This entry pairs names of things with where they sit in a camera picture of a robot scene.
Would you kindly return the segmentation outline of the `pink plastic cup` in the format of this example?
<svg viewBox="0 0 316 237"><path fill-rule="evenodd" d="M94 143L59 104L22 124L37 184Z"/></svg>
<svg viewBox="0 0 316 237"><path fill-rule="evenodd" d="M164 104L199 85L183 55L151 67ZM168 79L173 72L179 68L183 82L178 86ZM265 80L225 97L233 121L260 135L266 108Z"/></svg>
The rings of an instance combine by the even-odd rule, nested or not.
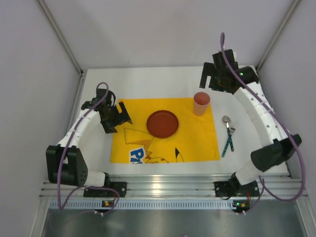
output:
<svg viewBox="0 0 316 237"><path fill-rule="evenodd" d="M194 95L193 113L196 116L202 116L210 104L210 96L205 92L198 92Z"/></svg>

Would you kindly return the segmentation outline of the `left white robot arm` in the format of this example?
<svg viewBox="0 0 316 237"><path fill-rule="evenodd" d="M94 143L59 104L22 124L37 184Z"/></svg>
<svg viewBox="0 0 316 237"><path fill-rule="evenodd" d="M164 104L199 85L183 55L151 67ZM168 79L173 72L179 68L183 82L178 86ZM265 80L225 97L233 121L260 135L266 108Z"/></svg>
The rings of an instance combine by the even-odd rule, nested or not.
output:
<svg viewBox="0 0 316 237"><path fill-rule="evenodd" d="M81 148L98 125L106 134L111 134L117 133L117 126L132 123L125 104L119 102L118 110L115 101L113 92L97 89L96 96L82 105L65 137L57 145L48 146L45 154L50 183L77 187L105 187L110 183L107 173L88 169Z"/></svg>

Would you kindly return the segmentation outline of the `yellow cartoon placemat cloth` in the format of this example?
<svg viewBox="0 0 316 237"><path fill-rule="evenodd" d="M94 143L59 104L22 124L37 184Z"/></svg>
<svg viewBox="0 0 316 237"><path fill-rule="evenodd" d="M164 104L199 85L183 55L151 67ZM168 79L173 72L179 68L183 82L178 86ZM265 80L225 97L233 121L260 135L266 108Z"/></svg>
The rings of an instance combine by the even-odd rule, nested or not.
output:
<svg viewBox="0 0 316 237"><path fill-rule="evenodd" d="M152 164L220 160L211 106L198 117L193 98L123 99L132 123L116 127L112 163ZM148 117L160 110L172 112L179 121L168 138L157 138L147 130Z"/></svg>

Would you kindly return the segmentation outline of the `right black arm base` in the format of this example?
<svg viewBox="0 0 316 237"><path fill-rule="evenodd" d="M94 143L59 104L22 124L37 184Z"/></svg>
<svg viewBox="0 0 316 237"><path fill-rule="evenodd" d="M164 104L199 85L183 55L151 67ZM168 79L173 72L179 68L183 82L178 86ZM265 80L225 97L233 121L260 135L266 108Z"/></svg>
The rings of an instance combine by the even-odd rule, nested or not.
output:
<svg viewBox="0 0 316 237"><path fill-rule="evenodd" d="M219 198L258 197L260 192L256 181L247 185L233 185L229 181L214 182L215 196Z"/></svg>

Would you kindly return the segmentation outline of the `aluminium mounting rail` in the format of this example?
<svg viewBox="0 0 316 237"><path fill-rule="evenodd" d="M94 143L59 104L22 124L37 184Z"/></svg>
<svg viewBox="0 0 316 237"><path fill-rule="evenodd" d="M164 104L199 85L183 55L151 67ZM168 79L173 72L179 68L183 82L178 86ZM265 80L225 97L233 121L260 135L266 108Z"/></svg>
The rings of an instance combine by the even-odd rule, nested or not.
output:
<svg viewBox="0 0 316 237"><path fill-rule="evenodd" d="M132 175L111 177L112 182L127 183L127 198L215 198L214 182L227 181L226 175ZM280 198L291 198L301 187L301 180L268 175L265 186Z"/></svg>

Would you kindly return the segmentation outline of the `spoon with green handle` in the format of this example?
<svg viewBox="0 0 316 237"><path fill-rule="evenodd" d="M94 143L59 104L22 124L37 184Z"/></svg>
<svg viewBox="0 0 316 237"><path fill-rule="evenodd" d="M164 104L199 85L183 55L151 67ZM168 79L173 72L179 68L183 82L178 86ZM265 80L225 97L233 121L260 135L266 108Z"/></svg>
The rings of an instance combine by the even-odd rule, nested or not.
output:
<svg viewBox="0 0 316 237"><path fill-rule="evenodd" d="M230 120L230 118L228 116L223 116L222 117L222 122L226 126L227 135L228 135L228 139L227 139L227 142L226 142L224 150L226 151L228 146L230 146L231 151L233 152L235 149L234 149L234 146L233 146L232 135L231 135L231 130L230 130L230 122L231 122L231 120Z"/></svg>

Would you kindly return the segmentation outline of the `red round plate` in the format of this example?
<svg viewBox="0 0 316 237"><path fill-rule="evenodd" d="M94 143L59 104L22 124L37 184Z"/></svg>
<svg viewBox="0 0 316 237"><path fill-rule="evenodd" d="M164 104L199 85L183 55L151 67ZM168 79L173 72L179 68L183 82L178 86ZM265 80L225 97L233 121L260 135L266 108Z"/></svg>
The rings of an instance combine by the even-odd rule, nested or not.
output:
<svg viewBox="0 0 316 237"><path fill-rule="evenodd" d="M178 130L179 120L174 113L167 110L159 110L148 117L146 127L152 136L168 138Z"/></svg>

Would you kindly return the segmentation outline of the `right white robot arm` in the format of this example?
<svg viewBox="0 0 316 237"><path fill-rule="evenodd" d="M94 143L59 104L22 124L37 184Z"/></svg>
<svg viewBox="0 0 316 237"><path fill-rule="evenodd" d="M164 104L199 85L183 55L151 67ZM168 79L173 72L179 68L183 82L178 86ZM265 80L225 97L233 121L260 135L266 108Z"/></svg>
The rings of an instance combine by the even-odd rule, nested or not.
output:
<svg viewBox="0 0 316 237"><path fill-rule="evenodd" d="M212 55L213 62L205 62L200 79L200 88L206 87L232 94L244 107L256 132L262 148L252 151L250 161L229 179L230 187L236 193L272 167L288 161L295 149L302 143L300 135L287 135L280 122L272 116L273 108L267 101L259 78L250 66L239 67L231 49Z"/></svg>

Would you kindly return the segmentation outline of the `fork with green handle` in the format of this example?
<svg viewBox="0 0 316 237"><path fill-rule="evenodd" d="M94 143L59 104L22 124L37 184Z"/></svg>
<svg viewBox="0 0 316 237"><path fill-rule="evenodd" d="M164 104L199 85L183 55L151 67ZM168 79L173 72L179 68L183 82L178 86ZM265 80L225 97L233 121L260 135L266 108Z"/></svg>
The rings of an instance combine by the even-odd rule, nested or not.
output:
<svg viewBox="0 0 316 237"><path fill-rule="evenodd" d="M235 148L234 148L234 145L233 145L233 140L232 140L232 134L236 131L236 128L237 128L237 123L236 123L236 122L233 122L233 123L229 126L229 128L228 128L228 130L227 130L228 138L227 138L227 141L226 141L226 144L225 144L225 147L224 147L224 149L223 149L223 152L222 152L221 157L224 157L224 156L225 156L228 147L231 148L231 151L232 151L232 152L235 151Z"/></svg>

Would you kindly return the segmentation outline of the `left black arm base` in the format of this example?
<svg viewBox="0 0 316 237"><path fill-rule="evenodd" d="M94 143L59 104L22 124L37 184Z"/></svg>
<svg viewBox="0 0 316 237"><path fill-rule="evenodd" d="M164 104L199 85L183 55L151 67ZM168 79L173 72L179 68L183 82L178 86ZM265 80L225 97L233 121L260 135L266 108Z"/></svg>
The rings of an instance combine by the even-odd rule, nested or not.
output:
<svg viewBox="0 0 316 237"><path fill-rule="evenodd" d="M125 197L127 191L126 182L111 182L109 187L89 187L84 189L85 198L114 198Z"/></svg>

